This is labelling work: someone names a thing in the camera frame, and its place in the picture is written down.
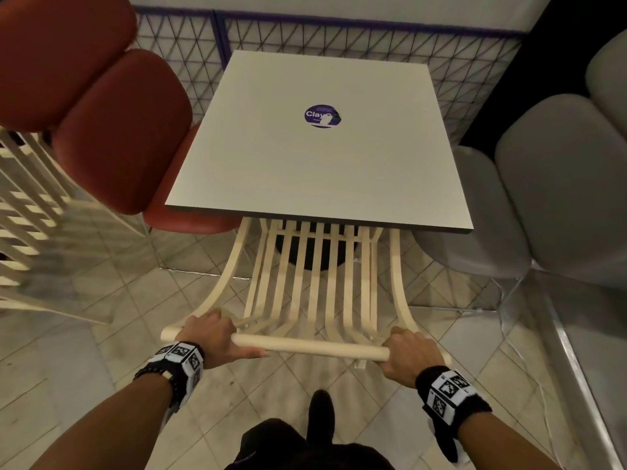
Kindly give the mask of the person's left hand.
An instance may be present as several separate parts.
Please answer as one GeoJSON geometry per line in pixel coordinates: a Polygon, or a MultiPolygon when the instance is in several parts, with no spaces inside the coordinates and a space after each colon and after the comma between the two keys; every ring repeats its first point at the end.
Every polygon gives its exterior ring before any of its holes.
{"type": "Polygon", "coordinates": [[[230,344],[236,331],[232,319],[214,308],[201,316],[188,317],[175,340],[198,345],[204,356],[203,368],[209,370],[237,361],[230,360],[230,344]]]}

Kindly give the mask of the person's right hand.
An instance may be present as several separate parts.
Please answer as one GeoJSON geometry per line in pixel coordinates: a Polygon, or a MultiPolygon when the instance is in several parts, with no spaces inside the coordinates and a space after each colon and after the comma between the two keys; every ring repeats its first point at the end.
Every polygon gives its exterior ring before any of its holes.
{"type": "Polygon", "coordinates": [[[444,366],[445,361],[436,342],[415,332],[417,349],[412,354],[390,355],[387,362],[380,363],[383,375],[408,388],[416,388],[416,379],[428,368],[444,366]]]}

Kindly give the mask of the cream wooden slatted chair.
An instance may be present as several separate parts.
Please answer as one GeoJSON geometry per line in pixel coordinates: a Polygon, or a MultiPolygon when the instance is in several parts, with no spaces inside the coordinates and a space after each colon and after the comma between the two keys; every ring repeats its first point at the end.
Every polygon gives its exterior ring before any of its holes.
{"type": "Polygon", "coordinates": [[[329,356],[357,362],[385,362],[389,350],[382,344],[392,325],[412,332],[414,320],[404,292],[401,265],[401,231],[398,228],[353,227],[332,224],[324,234],[323,224],[287,221],[283,252],[275,250],[280,220],[260,219],[261,235],[244,308],[230,313],[225,293],[246,250],[253,219],[242,219],[236,238],[219,277],[208,297],[192,315],[201,316],[223,308],[238,331],[235,344],[259,347],[270,352],[329,356]],[[297,264],[288,262],[292,237],[299,237],[297,264]],[[304,269],[305,245],[315,238],[313,270],[304,269]],[[331,240],[331,259],[321,271],[322,240],[331,240]],[[337,265],[339,240],[347,242],[344,264],[337,265]]]}
{"type": "Polygon", "coordinates": [[[79,193],[79,186],[56,162],[43,133],[0,126],[0,311],[45,312],[91,324],[112,323],[113,314],[72,313],[18,290],[70,207],[105,212],[134,234],[146,236],[131,220],[89,194],[82,199],[79,193]]]}

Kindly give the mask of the person's left forearm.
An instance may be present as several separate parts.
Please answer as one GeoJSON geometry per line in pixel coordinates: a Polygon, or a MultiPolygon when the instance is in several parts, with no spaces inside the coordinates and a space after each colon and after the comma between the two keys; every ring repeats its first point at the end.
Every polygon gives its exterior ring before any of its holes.
{"type": "Polygon", "coordinates": [[[30,470],[145,470],[171,400],[169,381],[145,374],[60,435],[30,470]]]}

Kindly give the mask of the person's right forearm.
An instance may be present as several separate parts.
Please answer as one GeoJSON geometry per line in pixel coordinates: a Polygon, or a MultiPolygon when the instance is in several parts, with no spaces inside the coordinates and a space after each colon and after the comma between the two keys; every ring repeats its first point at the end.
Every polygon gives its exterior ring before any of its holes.
{"type": "Polygon", "coordinates": [[[475,470],[561,470],[492,413],[471,415],[459,427],[458,439],[475,470]]]}

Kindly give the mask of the left wrist tracker band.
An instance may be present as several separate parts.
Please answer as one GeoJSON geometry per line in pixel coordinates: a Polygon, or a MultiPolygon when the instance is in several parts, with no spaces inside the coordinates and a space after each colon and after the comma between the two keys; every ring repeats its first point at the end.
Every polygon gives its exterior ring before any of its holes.
{"type": "Polygon", "coordinates": [[[161,375],[172,389],[172,398],[162,419],[160,431],[189,401],[202,378],[203,366],[204,352],[200,345],[190,341],[174,341],[161,347],[134,375],[133,380],[151,373],[161,375]]]}

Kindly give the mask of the wrist tracker band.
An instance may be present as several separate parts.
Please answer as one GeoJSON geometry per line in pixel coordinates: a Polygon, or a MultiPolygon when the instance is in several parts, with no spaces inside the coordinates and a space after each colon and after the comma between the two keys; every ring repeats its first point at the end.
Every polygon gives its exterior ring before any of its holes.
{"type": "Polygon", "coordinates": [[[475,414],[491,413],[490,405],[459,372],[446,366],[420,372],[415,386],[443,456],[457,469],[464,467],[471,460],[458,439],[459,428],[475,414]]]}
{"type": "Polygon", "coordinates": [[[189,401],[202,378],[203,366],[204,352],[200,345],[190,341],[174,341],[161,347],[134,375],[133,380],[151,373],[161,375],[172,389],[172,398],[162,419],[160,431],[189,401]]]}

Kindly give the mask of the right wrist tracker band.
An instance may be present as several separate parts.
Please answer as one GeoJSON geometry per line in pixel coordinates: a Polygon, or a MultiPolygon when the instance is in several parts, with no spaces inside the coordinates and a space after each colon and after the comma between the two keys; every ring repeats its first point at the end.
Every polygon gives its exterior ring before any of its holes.
{"type": "Polygon", "coordinates": [[[491,413],[490,405],[459,372],[446,366],[420,372],[415,386],[443,456],[457,469],[464,467],[471,460],[458,439],[459,428],[475,414],[491,413]]]}

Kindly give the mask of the person's black shoe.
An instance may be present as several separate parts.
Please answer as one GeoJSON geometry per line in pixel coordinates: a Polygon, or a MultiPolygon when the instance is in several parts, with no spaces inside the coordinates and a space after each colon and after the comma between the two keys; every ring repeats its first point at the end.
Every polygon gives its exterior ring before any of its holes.
{"type": "Polygon", "coordinates": [[[308,411],[306,441],[317,447],[329,447],[335,434],[335,410],[330,394],[319,389],[314,392],[308,411]]]}

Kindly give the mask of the person's black trousers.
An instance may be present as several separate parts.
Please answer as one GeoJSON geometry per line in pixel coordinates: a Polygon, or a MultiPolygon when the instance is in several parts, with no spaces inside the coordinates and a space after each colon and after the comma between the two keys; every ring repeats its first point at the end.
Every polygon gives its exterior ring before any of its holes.
{"type": "Polygon", "coordinates": [[[377,450],[361,444],[317,446],[280,419],[268,419],[241,438],[224,470],[394,470],[377,450]]]}

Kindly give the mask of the black round table base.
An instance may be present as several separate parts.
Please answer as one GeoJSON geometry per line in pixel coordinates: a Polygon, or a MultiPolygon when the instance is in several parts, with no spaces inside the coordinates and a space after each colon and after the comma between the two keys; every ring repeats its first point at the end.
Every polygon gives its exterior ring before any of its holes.
{"type": "MultiPolygon", "coordinates": [[[[287,221],[281,221],[281,226],[279,227],[279,231],[277,237],[275,239],[275,250],[279,254],[283,252],[283,246],[285,242],[285,234],[281,231],[285,230],[287,226],[287,221]]],[[[323,224],[323,232],[324,234],[330,234],[332,224],[325,223],[323,224]]],[[[288,262],[296,266],[297,264],[297,256],[298,256],[298,247],[300,244],[299,237],[292,237],[291,245],[288,252],[288,262]]],[[[313,270],[314,265],[314,252],[315,252],[315,238],[308,237],[305,245],[305,259],[304,259],[304,269],[307,271],[313,270]]],[[[343,239],[339,240],[338,244],[338,252],[337,252],[337,265],[341,266],[345,263],[347,257],[347,242],[343,239]]],[[[322,248],[321,248],[321,261],[320,261],[320,269],[321,271],[327,271],[330,266],[331,259],[331,240],[323,239],[322,240],[322,248]]]]}

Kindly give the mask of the square white table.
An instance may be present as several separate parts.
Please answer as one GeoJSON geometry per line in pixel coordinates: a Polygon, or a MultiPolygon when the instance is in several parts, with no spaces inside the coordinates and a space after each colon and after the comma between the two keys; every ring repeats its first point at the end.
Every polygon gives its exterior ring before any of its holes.
{"type": "Polygon", "coordinates": [[[235,51],[166,205],[353,226],[474,226],[427,65],[235,51]],[[317,104],[339,125],[304,120],[317,104]]]}

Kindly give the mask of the grey upholstered chair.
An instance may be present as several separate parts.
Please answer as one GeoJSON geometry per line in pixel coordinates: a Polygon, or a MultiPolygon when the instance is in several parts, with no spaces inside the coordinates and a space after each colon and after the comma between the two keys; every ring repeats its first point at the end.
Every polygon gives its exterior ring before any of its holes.
{"type": "Polygon", "coordinates": [[[453,149],[474,229],[413,230],[442,266],[492,279],[548,273],[627,291],[627,29],[500,137],[495,159],[453,149]]]}

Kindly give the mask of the round purple sticker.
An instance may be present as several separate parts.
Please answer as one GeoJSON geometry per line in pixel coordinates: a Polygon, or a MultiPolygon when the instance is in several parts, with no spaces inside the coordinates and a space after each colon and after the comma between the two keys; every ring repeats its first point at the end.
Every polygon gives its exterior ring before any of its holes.
{"type": "Polygon", "coordinates": [[[333,106],[317,104],[305,111],[304,120],[316,128],[327,129],[339,125],[342,119],[333,106]]]}

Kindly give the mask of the red upholstered chair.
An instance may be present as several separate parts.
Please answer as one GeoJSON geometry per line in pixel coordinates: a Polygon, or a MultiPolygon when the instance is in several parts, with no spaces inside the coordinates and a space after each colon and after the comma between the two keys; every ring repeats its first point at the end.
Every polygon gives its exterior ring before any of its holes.
{"type": "Polygon", "coordinates": [[[239,228],[241,216],[166,206],[200,125],[136,35],[129,0],[0,0],[0,126],[50,132],[60,169],[112,212],[180,234],[239,228]]]}

